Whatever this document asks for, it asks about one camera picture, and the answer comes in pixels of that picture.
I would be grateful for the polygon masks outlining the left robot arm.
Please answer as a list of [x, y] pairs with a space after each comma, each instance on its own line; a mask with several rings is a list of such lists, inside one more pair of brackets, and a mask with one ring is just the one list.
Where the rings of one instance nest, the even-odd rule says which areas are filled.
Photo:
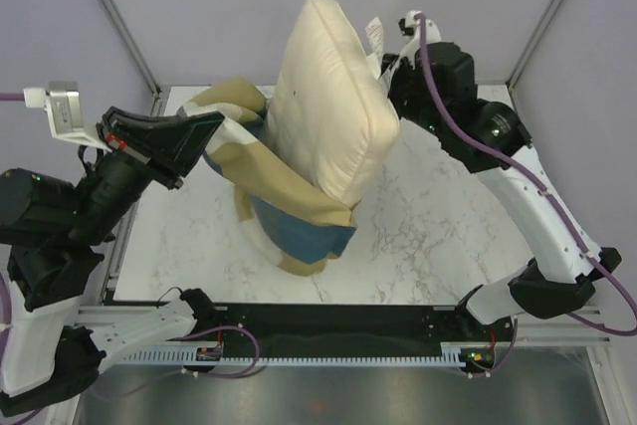
[[1, 176], [1, 241], [10, 247], [1, 297], [1, 411], [36, 411], [88, 389], [108, 368], [143, 348], [217, 328], [199, 289], [129, 322], [70, 326], [94, 268], [97, 246], [152, 183], [177, 189], [223, 122], [218, 111], [143, 116], [109, 109], [88, 144], [98, 154], [78, 183], [22, 168]]

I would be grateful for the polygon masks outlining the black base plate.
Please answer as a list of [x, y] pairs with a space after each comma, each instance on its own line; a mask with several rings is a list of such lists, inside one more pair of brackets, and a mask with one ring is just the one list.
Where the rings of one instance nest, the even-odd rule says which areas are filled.
[[455, 307], [228, 304], [196, 315], [200, 332], [242, 326], [266, 357], [425, 356], [444, 342], [504, 343], [510, 319], [483, 325]]

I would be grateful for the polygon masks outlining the left aluminium frame post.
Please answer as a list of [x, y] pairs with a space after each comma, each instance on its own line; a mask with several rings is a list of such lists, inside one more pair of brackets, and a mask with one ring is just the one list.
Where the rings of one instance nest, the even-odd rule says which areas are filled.
[[114, 28], [116, 35], [122, 42], [136, 70], [143, 78], [143, 81], [149, 89], [152, 97], [157, 100], [161, 94], [161, 87], [135, 42], [135, 39], [126, 25], [116, 3], [114, 0], [98, 0], [98, 2], [104, 10], [110, 24]]

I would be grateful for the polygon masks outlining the cream bear print pillow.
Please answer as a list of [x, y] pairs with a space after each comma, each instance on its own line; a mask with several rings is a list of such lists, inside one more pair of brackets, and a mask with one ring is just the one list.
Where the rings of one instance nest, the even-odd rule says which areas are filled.
[[306, 0], [269, 101], [264, 142], [330, 198], [356, 205], [399, 118], [336, 0]]

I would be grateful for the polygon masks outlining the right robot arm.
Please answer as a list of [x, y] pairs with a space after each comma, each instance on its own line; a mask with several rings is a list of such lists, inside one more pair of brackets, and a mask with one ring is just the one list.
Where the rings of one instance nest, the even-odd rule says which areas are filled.
[[577, 312], [594, 296], [594, 282], [618, 267], [619, 252], [598, 246], [567, 212], [515, 111], [480, 98], [473, 57], [438, 42], [428, 45], [427, 58], [446, 110], [436, 107], [418, 51], [383, 56], [389, 99], [399, 116], [436, 136], [491, 191], [531, 249], [520, 270], [463, 297], [456, 331], [474, 340], [508, 316], [552, 319]]

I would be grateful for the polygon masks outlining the aluminium frame post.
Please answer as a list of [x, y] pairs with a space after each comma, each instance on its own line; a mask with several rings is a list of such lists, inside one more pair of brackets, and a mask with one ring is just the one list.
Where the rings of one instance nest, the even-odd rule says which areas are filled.
[[136, 70], [143, 78], [143, 81], [149, 89], [152, 97], [157, 100], [161, 94], [161, 87], [135, 42], [135, 39], [126, 25], [116, 3], [114, 0], [98, 0], [98, 2], [104, 10], [110, 24], [114, 28], [116, 35], [122, 42]]
[[531, 60], [545, 38], [548, 30], [556, 20], [566, 0], [548, 0], [543, 8], [537, 22], [535, 23], [529, 38], [527, 39], [522, 52], [518, 56], [514, 67], [506, 80], [506, 85], [510, 93], [512, 93], [523, 74], [528, 69]]

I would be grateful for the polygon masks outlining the blue beige checked pillowcase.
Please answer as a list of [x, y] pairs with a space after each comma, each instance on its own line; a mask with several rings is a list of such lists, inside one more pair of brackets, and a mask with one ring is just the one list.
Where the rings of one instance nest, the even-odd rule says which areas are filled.
[[263, 142], [268, 100], [251, 82], [225, 80], [177, 110], [199, 119], [208, 113], [220, 124], [202, 158], [233, 184], [235, 210], [248, 241], [290, 274], [322, 272], [356, 230], [352, 209], [303, 179]]

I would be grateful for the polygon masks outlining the right aluminium frame post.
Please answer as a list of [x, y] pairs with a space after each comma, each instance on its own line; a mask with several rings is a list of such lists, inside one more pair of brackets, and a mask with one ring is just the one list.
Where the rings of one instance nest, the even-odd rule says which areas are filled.
[[535, 23], [529, 38], [527, 39], [522, 52], [518, 56], [514, 67], [506, 80], [506, 85], [510, 93], [512, 93], [523, 74], [528, 69], [531, 60], [545, 38], [548, 30], [556, 20], [566, 0], [548, 0], [543, 8], [537, 22]]

